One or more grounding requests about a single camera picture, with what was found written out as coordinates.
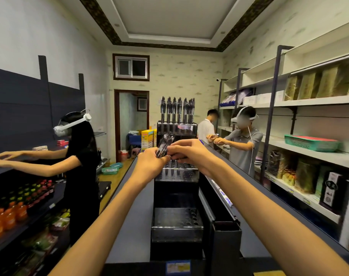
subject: ceiling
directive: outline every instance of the ceiling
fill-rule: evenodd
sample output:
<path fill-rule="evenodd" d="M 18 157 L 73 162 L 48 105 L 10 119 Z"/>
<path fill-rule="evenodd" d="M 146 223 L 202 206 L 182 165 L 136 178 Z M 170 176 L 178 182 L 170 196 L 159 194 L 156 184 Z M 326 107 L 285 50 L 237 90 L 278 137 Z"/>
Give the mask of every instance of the ceiling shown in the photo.
<path fill-rule="evenodd" d="M 285 0 L 60 1 L 105 45 L 223 52 Z"/>

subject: man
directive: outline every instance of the man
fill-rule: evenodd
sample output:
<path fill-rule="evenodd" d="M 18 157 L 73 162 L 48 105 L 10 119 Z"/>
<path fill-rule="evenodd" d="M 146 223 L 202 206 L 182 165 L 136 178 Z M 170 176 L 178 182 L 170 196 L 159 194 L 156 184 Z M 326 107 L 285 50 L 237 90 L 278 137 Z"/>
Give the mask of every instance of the man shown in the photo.
<path fill-rule="evenodd" d="M 252 126 L 256 117 L 255 108 L 252 106 L 238 107 L 232 115 L 232 122 L 237 123 L 237 129 L 225 138 L 208 136 L 215 144 L 229 145 L 229 160 L 251 177 L 254 177 L 255 157 L 263 138 L 263 133 Z"/>
<path fill-rule="evenodd" d="M 201 139 L 205 143 L 209 144 L 207 135 L 215 134 L 214 125 L 212 123 L 216 122 L 218 117 L 219 113 L 216 109 L 211 109 L 208 111 L 208 116 L 198 125 L 198 139 Z"/>

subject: decorative ceiling border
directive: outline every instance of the decorative ceiling border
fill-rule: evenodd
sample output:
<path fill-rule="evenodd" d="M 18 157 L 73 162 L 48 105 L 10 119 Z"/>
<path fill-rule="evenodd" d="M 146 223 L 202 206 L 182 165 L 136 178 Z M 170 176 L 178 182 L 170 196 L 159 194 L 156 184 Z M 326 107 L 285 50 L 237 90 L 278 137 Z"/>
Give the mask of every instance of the decorative ceiling border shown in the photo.
<path fill-rule="evenodd" d="M 86 10 L 90 13 L 95 22 L 99 25 L 113 45 L 117 46 L 138 46 L 154 48 L 172 48 L 185 50 L 215 51 L 223 52 L 274 0 L 255 0 L 250 8 L 244 13 L 235 26 L 228 32 L 217 47 L 199 47 L 199 46 L 177 46 L 171 44 L 155 43 L 130 43 L 121 41 L 116 31 L 112 27 L 108 18 L 99 6 L 96 0 L 80 0 Z"/>

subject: white shirt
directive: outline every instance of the white shirt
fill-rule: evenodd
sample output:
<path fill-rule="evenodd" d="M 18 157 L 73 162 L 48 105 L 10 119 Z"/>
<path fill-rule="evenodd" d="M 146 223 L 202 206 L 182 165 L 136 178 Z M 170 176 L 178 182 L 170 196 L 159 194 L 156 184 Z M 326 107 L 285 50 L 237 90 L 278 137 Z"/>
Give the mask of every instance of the white shirt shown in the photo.
<path fill-rule="evenodd" d="M 214 125 L 208 120 L 204 119 L 198 125 L 198 139 L 203 140 L 205 143 L 209 144 L 207 135 L 214 134 Z"/>

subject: vr headset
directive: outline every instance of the vr headset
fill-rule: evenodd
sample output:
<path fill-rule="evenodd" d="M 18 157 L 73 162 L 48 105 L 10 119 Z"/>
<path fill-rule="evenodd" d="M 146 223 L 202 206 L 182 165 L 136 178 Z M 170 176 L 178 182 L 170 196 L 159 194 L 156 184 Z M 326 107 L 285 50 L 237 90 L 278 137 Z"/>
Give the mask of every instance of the vr headset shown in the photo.
<path fill-rule="evenodd" d="M 58 125 L 53 128 L 54 133 L 57 136 L 68 136 L 71 134 L 71 130 L 69 130 L 69 128 L 73 127 L 74 125 L 80 124 L 84 121 L 87 121 L 87 122 L 91 121 L 91 116 L 89 113 L 85 113 L 81 119 L 76 120 L 76 121 L 71 122 L 71 123 L 59 121 Z"/>
<path fill-rule="evenodd" d="M 249 124 L 250 120 L 256 119 L 256 117 L 258 117 L 257 115 L 255 115 L 254 117 L 241 116 L 241 112 L 243 110 L 245 110 L 247 107 L 248 106 L 242 107 L 241 110 L 239 111 L 239 113 L 237 113 L 237 116 L 234 118 L 231 118 L 231 122 L 237 123 L 237 125 L 244 127 L 244 126 L 247 126 Z"/>

